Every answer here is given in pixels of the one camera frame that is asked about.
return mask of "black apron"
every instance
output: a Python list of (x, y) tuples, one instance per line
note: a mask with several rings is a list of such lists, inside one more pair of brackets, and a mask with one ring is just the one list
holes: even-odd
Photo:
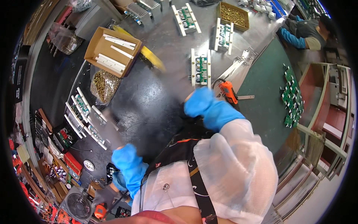
[(169, 165), (171, 163), (187, 160), (190, 180), (193, 185), (195, 198), (197, 200), (201, 217), (207, 224), (217, 224), (218, 220), (214, 210), (214, 206), (210, 200), (209, 194), (206, 191), (197, 162), (195, 161), (193, 148), (201, 139), (208, 139), (214, 133), (206, 129), (202, 125), (202, 120), (187, 124), (181, 131), (176, 134), (162, 153), (152, 162), (145, 175), (144, 179), (155, 169)]

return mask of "wall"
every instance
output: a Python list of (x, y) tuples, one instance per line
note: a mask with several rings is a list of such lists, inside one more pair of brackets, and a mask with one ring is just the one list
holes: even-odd
[[(353, 114), (356, 114), (357, 105), (356, 105), (356, 95), (354, 88), (354, 81), (352, 81), (352, 98), (351, 98), (351, 110)], [(311, 197), (308, 198), (288, 219), (285, 220), (285, 224), (296, 224), (296, 223), (305, 223), (313, 224), (316, 223), (322, 214), (326, 211), (327, 207), (331, 203), (333, 197), (335, 196), (343, 176), (347, 169), (347, 164), (349, 163), (350, 155), (352, 153), (353, 141), (350, 138), (347, 138), (347, 143), (349, 144), (348, 156), (345, 165), (342, 168), (342, 171), (339, 176), (335, 176), (331, 181), (327, 178), (324, 178), (317, 188), (312, 193)]]

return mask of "blue sleeve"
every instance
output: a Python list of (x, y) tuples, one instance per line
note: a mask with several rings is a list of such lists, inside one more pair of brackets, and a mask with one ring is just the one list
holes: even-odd
[(287, 41), (288, 43), (292, 44), (296, 48), (306, 48), (305, 39), (300, 37), (297, 38), (295, 35), (291, 34), (288, 30), (285, 28), (280, 29), (281, 36)]
[(245, 117), (226, 101), (218, 101), (207, 87), (196, 89), (184, 104), (184, 112), (190, 117), (204, 117), (204, 126), (219, 132), (228, 122)]
[(301, 22), (301, 21), (303, 21), (303, 19), (301, 19), (301, 17), (300, 17), (299, 15), (297, 15), (297, 16), (296, 16), (296, 21), (297, 21), (297, 22)]
[(143, 163), (143, 158), (137, 156), (137, 149), (132, 144), (126, 144), (122, 149), (113, 151), (112, 163), (122, 172), (126, 188), (131, 198), (134, 198), (148, 164)]

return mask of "hand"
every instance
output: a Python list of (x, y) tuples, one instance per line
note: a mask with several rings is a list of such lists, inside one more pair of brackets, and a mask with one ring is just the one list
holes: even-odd
[(106, 203), (107, 208), (111, 207), (113, 200), (115, 197), (121, 194), (120, 192), (116, 192), (111, 185), (106, 186), (104, 189), (96, 190), (96, 196), (92, 202), (93, 206), (97, 206), (101, 203)]
[(105, 109), (102, 113), (107, 118), (106, 124), (101, 123), (96, 118), (95, 111), (91, 109), (89, 116), (95, 126), (95, 129), (103, 139), (106, 139), (110, 143), (110, 149), (112, 151), (122, 148), (125, 145), (125, 142), (119, 132), (115, 129), (115, 124), (112, 119), (110, 110)]

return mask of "box of brass screws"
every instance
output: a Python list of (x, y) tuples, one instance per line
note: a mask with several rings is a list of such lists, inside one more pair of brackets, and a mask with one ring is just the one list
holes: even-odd
[(239, 7), (220, 2), (217, 8), (217, 13), (222, 23), (234, 23), (234, 27), (241, 31), (246, 31), (250, 28), (247, 11), (240, 9)]

